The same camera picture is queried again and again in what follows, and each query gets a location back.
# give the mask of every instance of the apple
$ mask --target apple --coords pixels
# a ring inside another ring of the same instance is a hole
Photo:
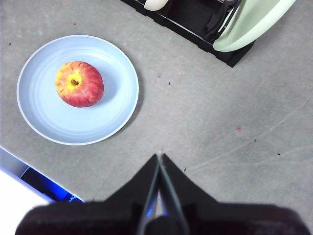
[[[74,107],[88,107],[98,102],[104,90],[101,74],[83,61],[63,64],[54,82],[61,99]]]

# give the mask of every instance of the blue light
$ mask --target blue light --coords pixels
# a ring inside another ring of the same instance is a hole
[[[146,214],[147,217],[149,217],[151,215],[152,211],[153,211],[153,207],[150,207],[150,209],[148,210],[148,212]]]
[[[0,147],[0,153],[1,164],[12,161],[14,162],[14,167],[13,164],[7,164],[11,167],[7,168],[7,171],[10,171],[12,175],[15,175],[19,179],[19,181],[24,182],[24,184],[28,185],[29,187],[32,187],[38,193],[41,193],[44,197],[49,197],[54,201],[67,201],[69,203],[72,201],[84,202],[79,197],[73,195],[68,190],[51,180],[49,177],[42,174],[40,171],[31,168],[28,164],[4,148]],[[20,172],[18,175],[16,175],[17,173],[15,168],[25,168],[26,170],[22,175]]]

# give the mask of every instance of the white object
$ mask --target white object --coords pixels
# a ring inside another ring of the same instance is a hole
[[[168,0],[147,0],[145,3],[145,8],[149,11],[158,11],[162,9]]]
[[[242,0],[225,31],[215,40],[218,51],[234,51],[250,44],[271,28],[295,0]]]
[[[18,177],[9,176],[0,170],[0,234],[14,235],[25,214],[37,206],[46,205],[50,200],[38,195]]]

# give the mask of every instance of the plate rim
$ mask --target plate rim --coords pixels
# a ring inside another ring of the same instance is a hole
[[[99,139],[96,139],[96,140],[93,140],[93,141],[88,141],[88,142],[82,142],[82,143],[70,143],[70,142],[63,142],[63,141],[58,141],[58,140],[55,140],[45,134],[43,134],[42,132],[40,132],[39,130],[37,130],[31,123],[30,121],[27,119],[26,115],[24,114],[23,112],[23,109],[22,109],[22,106],[21,106],[21,103],[20,103],[20,97],[19,97],[19,90],[20,90],[20,81],[21,81],[21,77],[23,75],[23,72],[25,70],[25,68],[27,67],[28,63],[31,61],[31,59],[39,52],[41,51],[43,48],[47,47],[48,45],[56,42],[56,41],[59,41],[59,40],[62,40],[62,39],[66,39],[66,38],[73,38],[73,37],[86,37],[86,38],[93,38],[93,39],[97,39],[97,40],[100,40],[104,43],[107,43],[109,44],[110,46],[116,48],[118,51],[120,51],[122,53],[122,55],[125,56],[125,58],[127,59],[127,61],[130,63],[133,71],[134,71],[134,74],[135,74],[135,80],[136,80],[136,88],[137,88],[137,92],[136,92],[136,99],[135,99],[135,102],[134,102],[134,105],[133,105],[133,108],[130,112],[130,114],[128,115],[128,117],[124,120],[124,122],[119,126],[117,127],[114,131],[112,131],[111,133],[109,133],[108,135],[102,137],[102,138],[99,138]],[[64,144],[64,145],[72,145],[72,146],[81,146],[81,145],[88,145],[88,144],[93,144],[93,143],[97,143],[97,142],[100,142],[100,141],[103,141],[107,138],[109,138],[110,136],[114,135],[116,132],[118,132],[120,129],[122,129],[122,127],[129,121],[129,119],[131,118],[131,116],[133,115],[134,111],[135,111],[135,108],[137,106],[137,103],[138,103],[138,97],[139,97],[139,81],[138,81],[138,76],[137,76],[137,73],[136,73],[136,70],[134,68],[134,65],[132,64],[132,62],[130,61],[130,59],[128,58],[128,56],[120,49],[118,48],[116,45],[114,45],[113,43],[110,43],[109,41],[105,40],[105,39],[102,39],[102,38],[99,38],[99,37],[95,37],[95,36],[91,36],[91,35],[84,35],[84,34],[75,34],[75,35],[68,35],[68,36],[64,36],[64,37],[60,37],[60,38],[57,38],[57,39],[54,39],[46,44],[44,44],[43,46],[41,46],[40,48],[38,48],[34,53],[32,53],[32,55],[27,59],[27,61],[25,62],[25,64],[23,65],[22,67],[22,70],[20,72],[20,75],[19,75],[19,78],[18,78],[18,82],[17,82],[17,88],[16,88],[16,96],[17,96],[17,102],[18,102],[18,107],[19,107],[19,110],[20,110],[20,113],[21,115],[23,116],[24,120],[26,121],[26,123],[37,133],[39,134],[40,136],[46,138],[47,140],[50,140],[52,142],[55,142],[55,143],[59,143],[59,144]]]

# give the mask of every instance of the light green object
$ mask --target light green object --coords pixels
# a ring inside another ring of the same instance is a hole
[[[213,48],[224,52],[243,48],[271,28],[295,1],[242,0]]]

